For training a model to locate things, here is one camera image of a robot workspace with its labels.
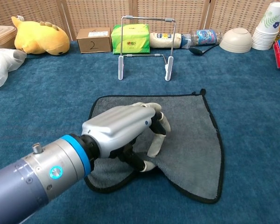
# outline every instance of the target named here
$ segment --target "yellow plush toy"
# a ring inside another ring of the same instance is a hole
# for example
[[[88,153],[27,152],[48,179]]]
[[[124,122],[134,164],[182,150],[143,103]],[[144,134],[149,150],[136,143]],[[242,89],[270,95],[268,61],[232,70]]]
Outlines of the yellow plush toy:
[[[11,19],[18,29],[14,41],[18,50],[27,54],[61,55],[70,49],[69,37],[58,26],[50,22],[20,21],[14,16]]]

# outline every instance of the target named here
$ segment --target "wicker wall panel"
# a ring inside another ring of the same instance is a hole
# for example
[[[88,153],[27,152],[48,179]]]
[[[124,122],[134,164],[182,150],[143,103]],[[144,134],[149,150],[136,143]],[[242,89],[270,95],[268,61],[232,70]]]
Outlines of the wicker wall panel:
[[[204,0],[138,0],[138,15],[144,17],[170,17],[176,20],[176,32],[188,33],[199,29]],[[139,20],[148,23],[150,32],[172,32],[173,24],[162,21]]]
[[[254,33],[267,7],[273,0],[212,0],[214,10],[210,18],[210,28],[224,32],[243,27]]]
[[[49,21],[65,28],[56,0],[0,0],[0,25],[13,26],[11,16],[17,15],[26,21]]]
[[[128,0],[66,0],[66,4],[75,37],[81,28],[113,28],[129,15]]]

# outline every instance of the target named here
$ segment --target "robotic hand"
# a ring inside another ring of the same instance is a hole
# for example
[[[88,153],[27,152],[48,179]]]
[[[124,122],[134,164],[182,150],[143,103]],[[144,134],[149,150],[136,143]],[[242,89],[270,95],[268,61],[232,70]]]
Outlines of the robotic hand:
[[[64,135],[0,170],[0,224],[18,224],[94,169],[97,158],[116,158],[140,172],[153,169],[133,152],[136,138],[150,128],[155,137],[147,153],[154,157],[170,132],[156,103],[116,106],[82,125],[81,136]]]

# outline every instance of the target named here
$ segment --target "white bowl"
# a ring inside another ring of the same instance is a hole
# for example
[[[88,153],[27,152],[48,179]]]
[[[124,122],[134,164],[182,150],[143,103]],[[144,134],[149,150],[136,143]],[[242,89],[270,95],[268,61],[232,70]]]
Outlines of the white bowl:
[[[233,28],[227,31],[220,43],[220,47],[233,53],[246,53],[251,49],[252,36],[244,28]]]

